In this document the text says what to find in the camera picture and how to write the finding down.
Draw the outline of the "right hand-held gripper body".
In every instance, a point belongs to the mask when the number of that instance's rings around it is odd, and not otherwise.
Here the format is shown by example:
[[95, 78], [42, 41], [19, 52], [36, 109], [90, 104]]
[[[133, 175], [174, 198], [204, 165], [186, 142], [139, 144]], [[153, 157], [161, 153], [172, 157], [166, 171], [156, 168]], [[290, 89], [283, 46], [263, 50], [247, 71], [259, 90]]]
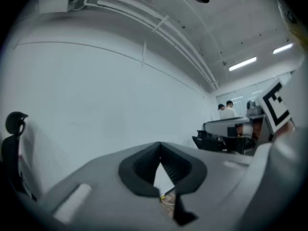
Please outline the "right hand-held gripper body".
[[273, 132], [287, 125], [272, 143], [259, 148], [243, 182], [249, 200], [239, 231], [305, 231], [308, 228], [308, 115], [298, 105], [308, 93], [299, 82], [277, 83], [259, 98]]

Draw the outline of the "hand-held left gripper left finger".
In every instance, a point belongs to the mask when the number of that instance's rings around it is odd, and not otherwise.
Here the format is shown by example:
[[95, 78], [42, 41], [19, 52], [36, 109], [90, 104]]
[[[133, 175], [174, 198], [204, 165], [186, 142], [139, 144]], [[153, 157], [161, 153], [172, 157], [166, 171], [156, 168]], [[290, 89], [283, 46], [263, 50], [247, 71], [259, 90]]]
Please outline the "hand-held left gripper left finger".
[[169, 217], [153, 197], [138, 196], [120, 179], [120, 163], [149, 147], [135, 146], [97, 157], [53, 186], [38, 201], [60, 230], [167, 231]]

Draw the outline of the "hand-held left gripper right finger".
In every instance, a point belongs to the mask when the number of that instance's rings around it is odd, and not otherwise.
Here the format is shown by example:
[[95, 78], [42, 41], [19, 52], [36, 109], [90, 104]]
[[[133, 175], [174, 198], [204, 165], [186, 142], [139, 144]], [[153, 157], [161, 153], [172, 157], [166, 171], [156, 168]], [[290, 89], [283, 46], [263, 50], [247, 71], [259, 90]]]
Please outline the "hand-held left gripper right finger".
[[173, 219], [184, 227], [201, 220], [235, 187], [251, 157], [162, 142], [160, 162], [175, 188]]

